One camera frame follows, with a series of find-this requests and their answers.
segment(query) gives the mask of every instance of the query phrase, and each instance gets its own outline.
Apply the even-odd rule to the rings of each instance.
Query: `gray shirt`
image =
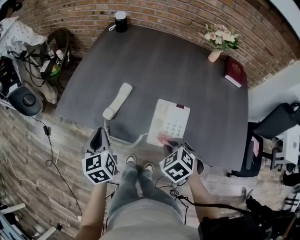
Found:
[[[196,228],[183,224],[170,206],[141,199],[118,209],[101,240],[199,240]]]

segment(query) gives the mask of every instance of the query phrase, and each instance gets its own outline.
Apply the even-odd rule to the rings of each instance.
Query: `white telephone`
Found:
[[[159,133],[166,134],[171,138],[183,138],[189,113],[190,108],[188,107],[159,99],[151,122],[147,143],[162,147],[163,145],[157,139]]]
[[[131,90],[131,85],[129,85],[128,83],[123,83],[118,95],[116,96],[112,104],[110,104],[109,107],[104,110],[102,116],[107,120],[111,120],[120,109],[122,104],[125,102],[129,94],[131,93]]]

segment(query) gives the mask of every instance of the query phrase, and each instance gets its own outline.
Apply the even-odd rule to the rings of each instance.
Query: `phone keypad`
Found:
[[[178,123],[167,122],[165,125],[165,133],[172,137],[183,137],[181,129]]]

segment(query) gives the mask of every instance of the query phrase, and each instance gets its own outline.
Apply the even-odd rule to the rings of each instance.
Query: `person's arm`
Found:
[[[94,186],[88,205],[82,215],[80,228],[75,240],[98,240],[105,213],[105,197],[107,183]]]
[[[206,190],[205,186],[200,180],[200,176],[197,172],[197,161],[195,161],[194,172],[188,177],[187,182],[191,188],[195,203],[214,203],[209,192]],[[220,212],[218,208],[195,207],[195,209],[199,223],[203,221],[204,217],[208,217],[210,219],[220,218]]]

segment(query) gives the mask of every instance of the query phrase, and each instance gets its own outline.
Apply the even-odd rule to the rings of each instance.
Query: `jeans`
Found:
[[[137,194],[135,187],[137,180],[139,180],[143,197],[139,197]],[[174,210],[181,216],[181,211],[175,200],[163,190],[156,189],[154,187],[151,172],[149,170],[144,170],[139,175],[135,164],[133,162],[129,162],[126,164],[125,171],[122,175],[120,187],[112,197],[108,217],[110,218],[120,207],[143,198],[165,203],[173,207]]]

